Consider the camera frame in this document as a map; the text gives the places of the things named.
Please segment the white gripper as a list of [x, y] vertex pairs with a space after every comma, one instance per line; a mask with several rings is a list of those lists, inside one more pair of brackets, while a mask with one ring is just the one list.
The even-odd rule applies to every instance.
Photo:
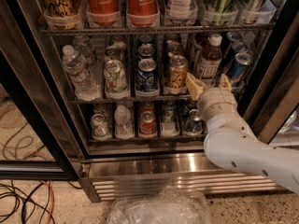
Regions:
[[234, 115], [237, 113], [237, 102], [231, 93], [230, 80], [225, 74], [220, 76], [220, 88], [206, 90], [206, 84], [191, 73], [187, 74], [186, 86], [191, 98], [194, 101], [199, 99], [197, 107], [205, 123], [219, 115]]

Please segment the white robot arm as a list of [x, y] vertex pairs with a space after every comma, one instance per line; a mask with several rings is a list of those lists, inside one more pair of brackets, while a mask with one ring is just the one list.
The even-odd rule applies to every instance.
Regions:
[[271, 147], [257, 139], [237, 112], [227, 76], [209, 88], [188, 74], [186, 86], [206, 123], [204, 151], [217, 166], [238, 173], [262, 175], [281, 187], [299, 193], [299, 151]]

